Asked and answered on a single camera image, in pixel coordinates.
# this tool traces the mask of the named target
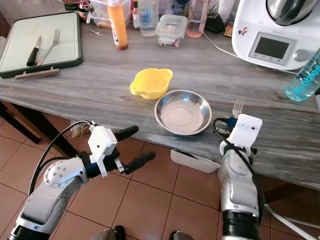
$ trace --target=metal bowl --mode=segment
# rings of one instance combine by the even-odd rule
[[[200,133],[211,122],[209,103],[199,94],[188,90],[174,90],[160,98],[154,107],[157,122],[178,135]]]

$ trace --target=marble table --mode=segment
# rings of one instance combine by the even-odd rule
[[[155,37],[128,29],[129,47],[116,50],[110,29],[102,36],[82,24],[83,63],[54,77],[17,81],[0,79],[0,99],[72,120],[94,120],[118,129],[138,125],[135,138],[220,162],[220,140],[211,126],[192,136],[174,135],[157,123],[156,100],[131,95],[129,85],[145,68],[173,71],[170,90],[205,97],[212,118],[230,116],[237,96],[246,98],[243,113],[263,120],[254,144],[257,173],[320,190],[320,115],[314,97],[303,103],[286,98],[292,74],[245,62],[214,48],[204,37],[185,37],[179,49],[157,46]],[[208,33],[232,52],[231,39]]]

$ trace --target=blue bottle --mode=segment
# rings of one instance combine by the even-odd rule
[[[320,49],[286,87],[285,94],[296,102],[302,102],[320,88]]]

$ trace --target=pink bottle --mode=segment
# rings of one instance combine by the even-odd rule
[[[208,0],[190,0],[188,26],[186,34],[192,38],[199,38],[206,25],[208,14]]]

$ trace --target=fork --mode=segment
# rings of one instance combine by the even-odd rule
[[[239,114],[242,113],[242,109],[244,108],[245,98],[239,96],[233,106],[232,114],[237,119]]]
[[[44,62],[46,56],[48,55],[48,53],[50,52],[50,50],[52,49],[52,47],[59,44],[59,39],[60,39],[60,29],[57,28],[57,29],[55,29],[55,31],[54,31],[53,42],[52,42],[51,47],[50,47],[49,50],[43,55],[43,57],[36,63],[37,66],[40,66],[40,65]]]

